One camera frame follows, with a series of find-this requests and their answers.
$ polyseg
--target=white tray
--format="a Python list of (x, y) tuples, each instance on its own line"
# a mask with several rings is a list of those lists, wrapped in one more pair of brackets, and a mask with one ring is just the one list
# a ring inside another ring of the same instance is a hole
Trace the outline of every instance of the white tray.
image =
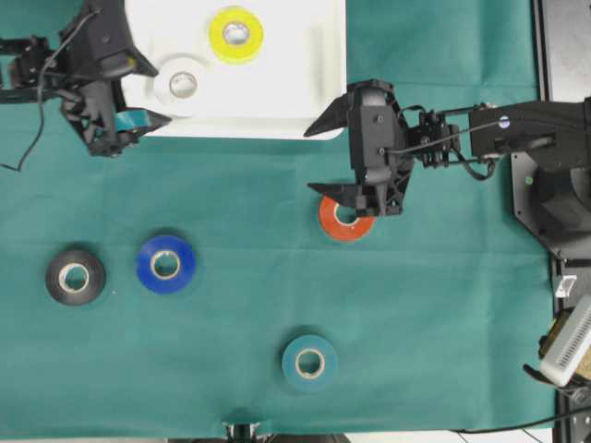
[[(249, 10), (264, 28), (258, 56), (243, 65), (210, 47), (211, 19), (228, 6)], [(345, 0), (126, 0), (126, 9), (135, 44), (161, 74), (129, 76), (123, 91), (128, 106), (173, 118), (156, 137), (302, 139), (346, 91)], [(197, 92), (166, 96), (163, 85), (181, 71), (197, 79)]]

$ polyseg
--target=cyan tape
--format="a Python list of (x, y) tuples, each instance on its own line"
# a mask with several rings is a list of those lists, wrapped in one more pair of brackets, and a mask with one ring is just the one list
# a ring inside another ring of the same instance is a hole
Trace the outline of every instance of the cyan tape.
[[(172, 256), (175, 270), (164, 275), (157, 269), (157, 260), (163, 255)], [(139, 280), (155, 293), (176, 293), (185, 288), (195, 276), (197, 260), (189, 243), (173, 235), (159, 235), (140, 249), (136, 273)]]
[(130, 109), (115, 114), (115, 131), (133, 131), (139, 127), (150, 127), (151, 119), (144, 109)]
[[(315, 367), (303, 367), (310, 355), (317, 360)], [(316, 335), (304, 335), (292, 341), (282, 360), (287, 382), (302, 392), (317, 392), (331, 385), (339, 372), (339, 359), (330, 343)]]

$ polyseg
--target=tape roll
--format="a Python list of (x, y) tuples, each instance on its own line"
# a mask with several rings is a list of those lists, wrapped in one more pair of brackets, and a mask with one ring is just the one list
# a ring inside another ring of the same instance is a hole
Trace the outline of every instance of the tape roll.
[[(70, 280), (75, 273), (78, 276)], [(82, 250), (58, 254), (45, 272), (47, 291), (62, 305), (87, 305), (101, 294), (104, 282), (105, 271), (101, 261)]]
[(177, 117), (193, 117), (204, 112), (203, 96), (209, 87), (209, 72), (197, 60), (177, 57), (160, 66), (154, 79), (154, 94)]
[(371, 231), (375, 222), (374, 217), (361, 217), (352, 223), (344, 223), (337, 216), (340, 206), (328, 197), (322, 198), (320, 202), (320, 226), (327, 235), (339, 242), (350, 243), (359, 240)]
[(226, 63), (249, 62), (257, 56), (263, 41), (259, 19), (243, 7), (227, 7), (211, 21), (211, 48)]
[[(168, 272), (159, 269), (158, 260), (168, 257), (175, 266)], [(136, 273), (141, 283), (155, 293), (176, 293), (184, 289), (195, 275), (197, 261), (189, 243), (173, 235), (159, 235), (140, 249)]]
[[(313, 368), (304, 368), (303, 359), (315, 356)], [(302, 392), (317, 392), (328, 388), (337, 378), (339, 359), (330, 343), (317, 335), (295, 339), (285, 349), (282, 360), (285, 380)]]

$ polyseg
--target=orange tape roll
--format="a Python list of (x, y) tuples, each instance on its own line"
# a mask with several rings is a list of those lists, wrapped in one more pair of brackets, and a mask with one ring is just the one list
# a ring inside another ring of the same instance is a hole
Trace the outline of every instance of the orange tape roll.
[(362, 217), (352, 223), (343, 223), (337, 217), (337, 210), (341, 205), (331, 198), (324, 197), (320, 203), (320, 225), (326, 234), (334, 240), (350, 243), (359, 240), (371, 231), (374, 217)]

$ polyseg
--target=cable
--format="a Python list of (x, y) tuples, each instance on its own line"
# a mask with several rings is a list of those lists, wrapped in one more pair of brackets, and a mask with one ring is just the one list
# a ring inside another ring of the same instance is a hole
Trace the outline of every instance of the cable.
[(47, 72), (47, 69), (49, 69), (49, 67), (54, 63), (55, 59), (57, 58), (58, 55), (60, 55), (62, 53), (62, 51), (64, 51), (64, 49), (66, 49), (66, 47), (72, 42), (72, 40), (74, 40), (74, 38), (78, 35), (78, 33), (82, 30), (82, 28), (84, 27), (84, 25), (86, 25), (86, 23), (93, 18), (94, 16), (96, 16), (98, 14), (98, 11), (92, 11), (91, 13), (89, 13), (87, 16), (85, 16), (80, 23), (74, 28), (74, 30), (70, 33), (70, 35), (62, 42), (62, 44), (59, 46), (59, 48), (57, 48), (57, 51), (55, 51), (51, 57), (49, 57), (46, 61), (45, 61), (45, 65), (43, 65), (41, 71), (39, 72), (39, 81), (37, 83), (37, 105), (39, 106), (39, 116), (40, 116), (40, 123), (39, 123), (39, 129), (37, 130), (37, 135), (35, 136), (35, 138), (33, 139), (33, 141), (31, 142), (31, 144), (29, 145), (29, 147), (27, 148), (27, 150), (25, 150), (25, 152), (22, 154), (22, 156), (20, 157), (20, 160), (18, 161), (18, 166), (11, 166), (9, 164), (6, 163), (0, 163), (0, 167), (3, 167), (9, 171), (15, 172), (15, 173), (21, 173), (22, 172), (22, 168), (25, 164), (25, 161), (27, 160), (27, 158), (29, 157), (30, 153), (33, 151), (33, 149), (35, 148), (35, 146), (37, 145), (37, 143), (39, 142), (39, 140), (41, 139), (41, 135), (43, 134), (43, 130), (45, 129), (45, 111), (43, 109), (44, 106), (44, 101), (43, 101), (43, 87), (45, 86), (45, 74)]
[(455, 434), (457, 434), (457, 435), (458, 435), (458, 437), (459, 437), (459, 438), (461, 438), (461, 439), (464, 441), (464, 443), (470, 443), (470, 442), (468, 441), (468, 439), (462, 435), (462, 433), (461, 433), (461, 432), (455, 431), (454, 433), (455, 433)]
[(462, 152), (460, 152), (454, 147), (452, 147), (452, 151), (457, 156), (458, 162), (462, 164), (464, 169), (466, 169), (466, 171), (479, 182), (489, 180), (489, 178), (492, 177), (495, 174), (495, 171), (497, 170), (497, 162), (495, 160), (490, 159), (487, 161), (487, 174), (481, 174), (478, 171), (476, 171), (472, 166), (470, 166), (470, 163), (474, 162), (473, 160), (467, 160), (464, 157), (464, 155), (462, 155)]
[(386, 152), (388, 152), (390, 154), (408, 154), (410, 152), (424, 150), (426, 148), (430, 148), (432, 146), (437, 146), (441, 143), (445, 143), (446, 141), (450, 141), (450, 140), (454, 140), (456, 138), (459, 138), (462, 134), (471, 134), (473, 132), (481, 131), (483, 129), (488, 129), (489, 127), (498, 126), (499, 123), (500, 123), (500, 121), (495, 121), (495, 122), (486, 123), (486, 124), (480, 125), (480, 126), (469, 127), (467, 129), (462, 129), (461, 131), (459, 131), (455, 134), (451, 134), (448, 137), (439, 138), (437, 140), (430, 141), (429, 143), (425, 143), (424, 145), (412, 146), (412, 147), (406, 148), (404, 150), (386, 150)]
[(477, 429), (477, 430), (469, 430), (469, 429), (461, 429), (454, 432), (461, 432), (462, 434), (494, 434), (497, 432), (505, 432), (505, 431), (519, 431), (522, 429), (530, 429), (532, 427), (536, 427), (539, 425), (545, 425), (546, 423), (553, 423), (559, 422), (560, 420), (564, 420), (566, 418), (571, 418), (574, 415), (579, 413), (588, 413), (591, 411), (591, 406), (586, 406), (584, 408), (573, 409), (567, 413), (560, 413), (558, 415), (554, 415), (553, 417), (543, 418), (541, 420), (536, 420), (535, 422), (531, 423), (524, 423), (522, 425), (516, 426), (505, 426), (505, 427), (496, 427), (491, 429)]
[(572, 131), (572, 132), (581, 133), (581, 134), (591, 136), (591, 132), (585, 131), (584, 129), (581, 129), (576, 126), (560, 125), (560, 124), (554, 124), (554, 123), (550, 123), (550, 122), (544, 122), (542, 120), (529, 120), (529, 119), (524, 119), (524, 118), (516, 118), (513, 120), (502, 119), (502, 120), (496, 120), (496, 121), (490, 122), (490, 123), (485, 123), (484, 125), (479, 125), (479, 126), (469, 127), (467, 129), (462, 129), (461, 131), (459, 131), (455, 134), (451, 134), (448, 137), (439, 138), (437, 140), (430, 141), (429, 143), (425, 143), (424, 145), (412, 146), (412, 147), (406, 148), (404, 150), (386, 150), (386, 152), (388, 152), (390, 154), (408, 154), (411, 152), (416, 152), (418, 150), (424, 150), (426, 148), (431, 148), (433, 146), (437, 146), (441, 143), (445, 143), (446, 141), (454, 140), (456, 138), (459, 138), (463, 134), (472, 134), (473, 132), (482, 131), (484, 129), (488, 129), (493, 126), (506, 125), (508, 123), (510, 124), (513, 121), (522, 122), (522, 123), (530, 123), (532, 125), (549, 126), (549, 127), (564, 129), (567, 131)]
[(525, 429), (522, 429), (522, 431), (524, 431), (528, 436), (530, 436), (533, 440), (535, 440), (537, 443), (544, 443), (542, 440), (540, 440), (539, 438), (537, 438), (536, 436), (534, 436), (533, 434), (530, 434), (529, 432), (527, 432)]

